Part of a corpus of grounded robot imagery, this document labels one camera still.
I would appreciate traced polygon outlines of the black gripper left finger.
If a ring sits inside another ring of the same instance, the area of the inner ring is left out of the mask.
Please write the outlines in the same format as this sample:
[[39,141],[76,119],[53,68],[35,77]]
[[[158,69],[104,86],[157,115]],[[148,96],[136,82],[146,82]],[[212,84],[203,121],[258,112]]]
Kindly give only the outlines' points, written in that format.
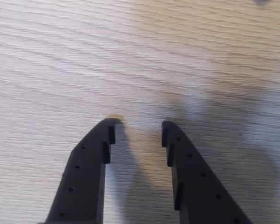
[[101,224],[105,166],[115,144],[115,120],[96,124],[71,151],[47,224]]

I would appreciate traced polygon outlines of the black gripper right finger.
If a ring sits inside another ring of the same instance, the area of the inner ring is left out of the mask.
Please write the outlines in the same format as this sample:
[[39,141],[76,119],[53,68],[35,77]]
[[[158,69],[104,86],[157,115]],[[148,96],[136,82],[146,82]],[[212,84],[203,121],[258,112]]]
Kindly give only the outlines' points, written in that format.
[[172,169],[174,209],[181,224],[251,223],[178,125],[163,121],[161,144]]

